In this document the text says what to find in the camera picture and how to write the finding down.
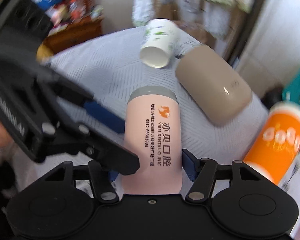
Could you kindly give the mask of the beige cylindrical cup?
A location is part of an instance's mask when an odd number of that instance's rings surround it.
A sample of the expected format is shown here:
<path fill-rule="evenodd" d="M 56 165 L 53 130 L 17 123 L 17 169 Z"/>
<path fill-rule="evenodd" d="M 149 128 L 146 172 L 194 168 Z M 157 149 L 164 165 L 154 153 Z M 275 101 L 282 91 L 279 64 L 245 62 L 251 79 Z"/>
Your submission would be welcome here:
<path fill-rule="evenodd" d="M 253 97 L 249 85 L 207 45 L 184 54 L 175 75 L 216 126 L 224 126 L 238 116 Z"/>

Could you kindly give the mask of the dark wooden cabinet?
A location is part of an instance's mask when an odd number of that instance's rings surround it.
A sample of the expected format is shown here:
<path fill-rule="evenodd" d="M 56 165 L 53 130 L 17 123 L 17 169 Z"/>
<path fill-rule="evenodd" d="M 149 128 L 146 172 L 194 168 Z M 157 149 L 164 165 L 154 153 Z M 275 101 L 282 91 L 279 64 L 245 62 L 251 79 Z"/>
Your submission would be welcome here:
<path fill-rule="evenodd" d="M 85 17 L 79 22 L 67 25 L 65 29 L 48 36 L 37 50 L 37 58 L 44 59 L 88 40 L 103 35 L 104 16 L 95 20 Z"/>

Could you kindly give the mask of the pink clinic cup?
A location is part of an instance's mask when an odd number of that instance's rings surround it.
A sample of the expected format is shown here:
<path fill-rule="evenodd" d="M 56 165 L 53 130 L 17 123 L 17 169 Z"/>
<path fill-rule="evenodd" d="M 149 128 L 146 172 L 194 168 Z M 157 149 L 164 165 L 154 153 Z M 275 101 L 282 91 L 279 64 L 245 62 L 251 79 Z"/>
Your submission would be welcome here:
<path fill-rule="evenodd" d="M 133 175 L 121 178 L 126 194 L 180 192 L 183 183 L 180 109 L 171 90 L 145 86 L 130 95 L 124 147 L 140 161 Z"/>

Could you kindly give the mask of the white cup with green print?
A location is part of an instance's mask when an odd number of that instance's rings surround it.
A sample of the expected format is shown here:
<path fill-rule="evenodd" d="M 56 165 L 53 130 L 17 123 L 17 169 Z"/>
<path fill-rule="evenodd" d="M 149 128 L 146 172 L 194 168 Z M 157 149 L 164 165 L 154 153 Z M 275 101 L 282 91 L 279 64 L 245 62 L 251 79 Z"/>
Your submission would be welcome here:
<path fill-rule="evenodd" d="M 172 21 L 157 18 L 149 21 L 140 50 L 140 60 L 152 68 L 168 65 L 180 36 L 179 27 Z"/>

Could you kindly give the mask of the orange paper cup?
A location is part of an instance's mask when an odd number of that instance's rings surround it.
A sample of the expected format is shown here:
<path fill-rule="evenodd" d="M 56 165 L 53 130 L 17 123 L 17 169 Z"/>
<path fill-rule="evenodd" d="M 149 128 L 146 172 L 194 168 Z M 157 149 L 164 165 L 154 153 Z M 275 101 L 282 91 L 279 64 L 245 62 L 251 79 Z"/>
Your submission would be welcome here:
<path fill-rule="evenodd" d="M 268 119 L 243 161 L 279 184 L 300 151 L 300 105 L 281 101 L 271 107 Z"/>

